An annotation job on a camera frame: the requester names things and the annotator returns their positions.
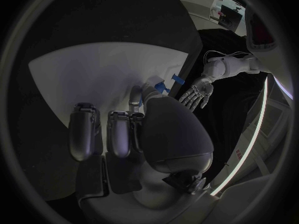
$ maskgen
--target white curved panel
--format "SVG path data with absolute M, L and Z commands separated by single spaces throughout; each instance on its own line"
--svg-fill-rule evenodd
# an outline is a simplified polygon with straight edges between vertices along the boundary
M 132 86 L 154 75 L 171 89 L 187 53 L 140 43 L 101 42 L 64 48 L 29 63 L 47 104 L 68 127 L 76 103 L 93 103 L 101 112 L 103 141 L 107 113 L 127 111 Z

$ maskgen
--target white light strip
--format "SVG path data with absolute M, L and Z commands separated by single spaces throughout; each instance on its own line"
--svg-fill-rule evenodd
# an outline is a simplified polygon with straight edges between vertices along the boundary
M 266 100 L 267 100 L 267 90 L 268 90 L 268 83 L 267 83 L 267 78 L 265 80 L 265 86 L 264 86 L 264 97 L 263 97 L 263 103 L 262 103 L 262 108 L 261 108 L 261 114 L 260 114 L 260 118 L 257 124 L 257 128 L 254 131 L 253 137 L 243 155 L 243 157 L 241 158 L 240 162 L 237 164 L 237 166 L 234 168 L 234 170 L 230 173 L 230 175 L 228 175 L 228 177 L 223 181 L 222 184 L 220 184 L 220 186 L 218 188 L 216 188 L 211 195 L 215 196 L 221 189 L 223 189 L 225 187 L 226 184 L 228 184 L 228 182 L 235 176 L 235 174 L 239 171 L 239 169 L 241 168 L 241 166 L 243 165 L 243 163 L 245 162 L 246 158 L 248 157 L 261 128 L 262 125 L 262 121 L 263 121 L 263 117 L 265 114 L 265 109 L 266 109 Z
M 291 99 L 293 100 L 293 96 L 291 95 L 290 92 L 288 92 L 283 86 L 282 84 L 279 83 L 279 81 L 274 77 L 274 80 L 276 81 L 276 84 L 283 90 L 283 92 Z

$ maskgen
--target led light strip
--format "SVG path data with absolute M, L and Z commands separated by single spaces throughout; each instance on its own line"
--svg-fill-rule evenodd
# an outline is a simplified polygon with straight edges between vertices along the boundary
M 293 100 L 293 96 L 279 83 L 279 81 L 274 77 L 276 84 L 282 89 L 282 91 L 291 99 Z
M 243 163 L 245 162 L 246 158 L 248 157 L 261 128 L 262 125 L 262 121 L 263 121 L 263 117 L 265 114 L 265 109 L 266 109 L 266 100 L 267 100 L 267 91 L 268 91 L 268 83 L 267 83 L 267 78 L 265 80 L 265 86 L 264 86 L 264 97 L 263 97 L 263 103 L 262 103 L 262 109 L 261 109 L 261 114 L 260 114 L 260 118 L 257 124 L 257 128 L 254 131 L 253 137 L 243 155 L 243 157 L 241 158 L 241 160 L 239 161 L 239 163 L 237 164 L 237 166 L 234 168 L 234 170 L 230 173 L 230 175 L 228 175 L 228 177 L 223 181 L 223 183 L 220 184 L 220 186 L 218 188 L 216 188 L 212 193 L 211 196 L 215 196 L 221 189 L 223 189 L 225 187 L 226 184 L 228 184 L 228 182 L 235 176 L 235 174 L 239 171 L 239 169 L 241 168 L 241 166 L 243 165 Z

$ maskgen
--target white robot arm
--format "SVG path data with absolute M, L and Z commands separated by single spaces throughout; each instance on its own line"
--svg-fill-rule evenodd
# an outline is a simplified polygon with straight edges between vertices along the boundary
M 269 72 L 262 63 L 253 55 L 244 58 L 232 56 L 214 57 L 205 64 L 201 77 L 197 78 L 189 90 L 179 99 L 192 112 L 203 99 L 201 108 L 204 108 L 213 93 L 213 83 L 216 80 L 238 75 L 240 72 L 258 74 L 260 71 Z

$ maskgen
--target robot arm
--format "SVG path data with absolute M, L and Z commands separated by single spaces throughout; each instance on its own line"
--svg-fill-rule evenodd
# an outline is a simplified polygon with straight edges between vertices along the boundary
M 181 96 L 179 102 L 193 112 L 203 99 L 200 107 L 204 108 L 213 93 L 214 81 L 233 77 L 241 72 L 258 74 L 260 71 L 269 72 L 253 55 L 241 59 L 232 56 L 211 58 L 205 64 L 201 76 L 192 83 L 191 88 Z

